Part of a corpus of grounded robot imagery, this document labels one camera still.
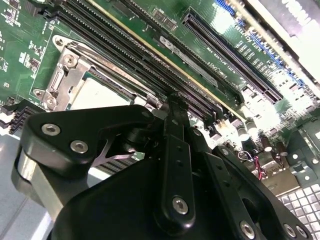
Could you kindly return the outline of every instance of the metal panel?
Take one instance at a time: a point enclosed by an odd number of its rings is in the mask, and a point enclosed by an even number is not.
[[[46,240],[53,227],[47,210],[19,193],[11,182],[18,145],[17,139],[0,136],[0,240]],[[99,177],[94,169],[89,173],[90,187],[108,177]]]
[[[320,185],[299,189],[279,198],[308,228],[314,240],[320,240]]]

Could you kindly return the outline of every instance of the perforated metal panel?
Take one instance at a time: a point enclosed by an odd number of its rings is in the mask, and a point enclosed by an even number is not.
[[[320,240],[320,185],[315,184],[279,198],[309,229],[314,240]]]

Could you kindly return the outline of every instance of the chip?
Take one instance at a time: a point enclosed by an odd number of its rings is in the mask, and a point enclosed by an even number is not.
[[[9,1],[9,4],[14,7],[15,9],[18,9],[19,8],[19,2],[16,1],[16,0],[10,0]]]
[[[164,25],[171,31],[174,31],[177,28],[177,25],[168,18],[164,21]]]
[[[157,8],[153,10],[152,15],[154,19],[157,20],[158,22],[163,22],[167,19],[166,16],[162,12],[160,12]]]

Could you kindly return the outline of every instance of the black bracket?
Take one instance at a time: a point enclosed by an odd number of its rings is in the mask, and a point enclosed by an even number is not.
[[[101,141],[132,128],[146,128],[153,121],[152,113],[140,105],[41,113],[26,121],[21,146],[27,156],[57,174],[81,178],[98,156]],[[59,128],[59,134],[44,133],[42,128],[51,123]],[[87,151],[78,153],[72,150],[73,141],[84,142]]]
[[[184,141],[185,126],[190,126],[186,105],[179,98],[168,100],[169,114],[164,120],[164,141],[160,145],[159,201],[155,219],[170,236],[180,236],[196,220],[190,147]]]

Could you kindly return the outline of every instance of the ram slot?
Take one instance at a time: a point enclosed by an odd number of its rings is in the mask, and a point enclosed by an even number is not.
[[[96,21],[101,21],[93,13],[81,11],[72,4],[64,3],[63,7],[47,9],[47,18],[58,18],[63,24],[70,27],[75,33],[88,41],[99,53],[111,61],[124,67],[123,70],[137,74],[141,79],[149,82],[150,88],[161,89],[163,96],[171,93],[179,93],[189,104],[190,111],[201,119],[206,119],[213,112],[211,104],[199,93],[183,81],[166,71],[155,61],[149,61],[151,56],[145,56],[142,50],[133,50],[132,42],[128,39],[119,40],[122,35],[114,28],[101,29]]]
[[[265,76],[193,10],[185,16],[182,24],[270,103],[275,104],[283,99],[281,93],[269,83]]]
[[[231,84],[226,82],[217,72],[215,72],[207,62],[205,62],[201,57],[195,54],[187,45],[181,42],[178,38],[174,37],[171,32],[169,32],[165,27],[161,26],[157,21],[155,21],[150,15],[139,7],[133,0],[118,0],[124,4],[128,9],[134,12],[141,20],[146,22],[150,27],[152,27],[159,36],[164,36],[173,45],[175,45],[183,54],[190,58],[195,64],[206,71],[210,76],[215,78],[219,85],[227,89],[228,92],[232,93],[234,98],[241,103],[242,97],[237,88],[234,88]]]

